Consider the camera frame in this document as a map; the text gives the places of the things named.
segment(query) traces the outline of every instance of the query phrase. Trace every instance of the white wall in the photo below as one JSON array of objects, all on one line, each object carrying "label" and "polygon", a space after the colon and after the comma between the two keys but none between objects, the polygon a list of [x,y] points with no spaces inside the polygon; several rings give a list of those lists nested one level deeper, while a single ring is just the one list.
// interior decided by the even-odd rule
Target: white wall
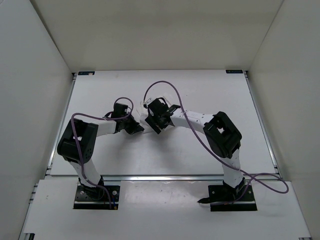
[{"label": "white wall", "polygon": [[31,3],[0,2],[0,239],[16,240],[72,75]]},{"label": "white wall", "polygon": [[31,0],[79,70],[248,70],[282,0]]},{"label": "white wall", "polygon": [[283,175],[320,239],[320,1],[285,0],[249,71]]}]

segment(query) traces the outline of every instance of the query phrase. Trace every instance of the white floor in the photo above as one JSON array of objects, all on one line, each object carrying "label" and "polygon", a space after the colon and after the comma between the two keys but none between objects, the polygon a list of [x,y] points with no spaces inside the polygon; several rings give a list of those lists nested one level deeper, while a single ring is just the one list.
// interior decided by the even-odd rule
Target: white floor
[{"label": "white floor", "polygon": [[[310,237],[289,182],[288,194],[253,183],[258,211],[210,212],[197,200],[212,182],[122,181],[119,209],[73,209],[77,178],[41,180],[25,233],[34,240],[298,240]],[[269,181],[284,190],[283,183]]]},{"label": "white floor", "polygon": [[[244,74],[225,70],[96,71],[77,76],[63,131],[75,112],[104,116],[118,97],[129,97],[140,107],[148,86],[167,80],[180,92],[187,110],[204,114],[226,112],[242,133],[240,162],[249,173],[274,173],[274,165],[249,92]],[[165,95],[179,104],[169,85],[155,85],[147,97]],[[138,120],[139,114],[133,111]],[[189,129],[177,127],[157,135],[148,131],[125,132],[96,139],[92,156],[102,175],[221,175],[221,164],[197,142]],[[75,175],[63,158],[55,154],[51,175]]]}]

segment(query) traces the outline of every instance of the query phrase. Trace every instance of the white panel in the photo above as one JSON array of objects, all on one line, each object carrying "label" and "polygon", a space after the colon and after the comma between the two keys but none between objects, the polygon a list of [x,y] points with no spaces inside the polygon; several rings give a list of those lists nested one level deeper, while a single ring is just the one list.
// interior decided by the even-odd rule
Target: white panel
[{"label": "white panel", "polygon": [[[210,182],[121,182],[119,209],[73,209],[76,179],[42,180],[24,229],[34,240],[298,240],[309,237],[295,192],[253,183],[258,211],[210,212]],[[284,189],[283,183],[268,182]]]},{"label": "white panel", "polygon": [[285,0],[250,69],[280,170],[320,239],[320,1]]},{"label": "white panel", "polygon": [[[275,172],[245,76],[226,74],[225,70],[96,71],[92,76],[78,76],[63,131],[73,113],[102,117],[112,111],[114,101],[121,96],[129,97],[138,107],[148,86],[158,80],[168,80],[178,88],[186,110],[228,114],[242,133],[240,162],[244,170]],[[148,97],[163,94],[172,104],[179,104],[174,90],[164,83],[155,85]],[[136,110],[133,115],[139,119]],[[208,142],[204,134],[201,137]],[[159,135],[153,131],[128,135],[123,131],[98,137],[92,160],[102,175],[223,173],[221,164],[204,150],[190,129],[183,127]],[[52,175],[76,174],[61,156],[56,154],[53,161]]]},{"label": "white panel", "polygon": [[70,69],[249,69],[282,0],[32,0]]},{"label": "white panel", "polygon": [[72,75],[28,0],[0,0],[0,239],[16,240]]}]

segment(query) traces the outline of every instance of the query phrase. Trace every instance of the beige wall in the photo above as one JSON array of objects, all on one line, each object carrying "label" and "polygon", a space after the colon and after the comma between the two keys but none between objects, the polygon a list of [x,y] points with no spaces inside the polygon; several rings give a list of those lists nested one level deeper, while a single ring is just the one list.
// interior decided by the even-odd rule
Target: beige wall
[{"label": "beige wall", "polygon": [[31,3],[0,0],[1,240],[19,237],[71,83],[71,72]]},{"label": "beige wall", "polygon": [[248,70],[282,0],[31,0],[71,71]]},{"label": "beige wall", "polygon": [[320,239],[320,1],[285,0],[249,71],[283,175]]}]

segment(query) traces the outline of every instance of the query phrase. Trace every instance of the black mounting plate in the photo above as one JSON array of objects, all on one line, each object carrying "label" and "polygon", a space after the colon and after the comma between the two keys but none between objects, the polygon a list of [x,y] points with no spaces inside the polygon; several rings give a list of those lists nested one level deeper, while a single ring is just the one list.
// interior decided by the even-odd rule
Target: black mounting plate
[{"label": "black mounting plate", "polygon": [[209,200],[211,212],[241,212],[241,211],[257,211],[254,191],[250,185],[241,199],[233,204],[214,205],[214,202],[232,202],[233,195],[223,185],[209,185]]},{"label": "black mounting plate", "polygon": [[108,190],[111,197],[111,209],[109,205],[108,196],[106,194],[104,194],[100,199],[92,199],[86,194],[82,185],[78,185],[76,188],[73,209],[118,210],[120,186],[107,185],[104,187]]}]

